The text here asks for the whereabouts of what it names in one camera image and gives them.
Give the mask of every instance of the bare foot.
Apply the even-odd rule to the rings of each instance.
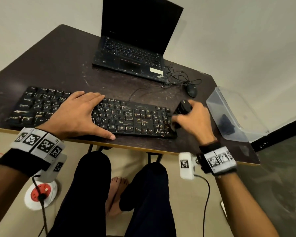
[[[121,194],[124,192],[124,190],[126,189],[126,187],[129,185],[129,182],[127,179],[122,178],[122,181],[118,187],[118,190],[116,192],[112,207],[109,211],[108,216],[116,216],[119,215],[120,213],[122,213],[122,211],[120,210],[120,199],[121,199]]]
[[[111,179],[111,184],[110,184],[110,190],[109,190],[109,196],[108,199],[105,202],[105,215],[108,215],[109,210],[111,208],[114,196],[118,190],[118,187],[121,183],[121,177],[114,177]]]

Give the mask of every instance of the computer mouse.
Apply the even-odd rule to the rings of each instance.
[[[187,86],[185,86],[185,91],[192,98],[195,98],[197,96],[197,88],[196,88],[196,85],[188,84]]]

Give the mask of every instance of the scratched desk surface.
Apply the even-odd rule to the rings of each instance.
[[[17,100],[28,86],[53,88],[63,91],[84,90],[100,92],[108,98],[128,100],[131,93],[141,87],[160,86],[159,83],[135,76],[93,67],[92,59],[100,37],[80,31],[73,27],[60,25],[42,40],[36,43],[14,62],[0,71],[0,131],[13,132],[5,122]],[[210,75],[173,64],[174,71],[182,70],[190,78],[202,79],[197,86],[195,100],[206,105],[206,99],[213,92],[216,84]],[[131,101],[169,107],[172,111],[183,99],[188,99],[183,87],[149,88],[137,91]],[[212,120],[216,137],[228,147],[235,160],[259,164],[259,159],[249,143],[228,141],[222,138]],[[175,140],[116,136],[116,140],[107,140],[97,136],[82,136],[74,141],[133,148],[156,153],[199,152],[198,143],[184,130],[177,131]]]

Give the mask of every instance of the black keyboard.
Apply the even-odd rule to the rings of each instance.
[[[55,89],[28,87],[7,122],[10,126],[35,127],[46,122],[71,95]],[[169,108],[104,98],[91,114],[92,121],[114,134],[176,138],[170,127]]]
[[[118,42],[108,37],[105,38],[104,49],[108,53],[125,56],[135,61],[146,63],[152,67],[161,69],[161,56],[157,53],[151,53],[149,51]]]

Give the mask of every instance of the laptop touchpad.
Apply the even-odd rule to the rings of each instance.
[[[120,59],[120,64],[118,67],[120,70],[131,71],[134,73],[141,73],[141,65],[133,63],[131,61]]]

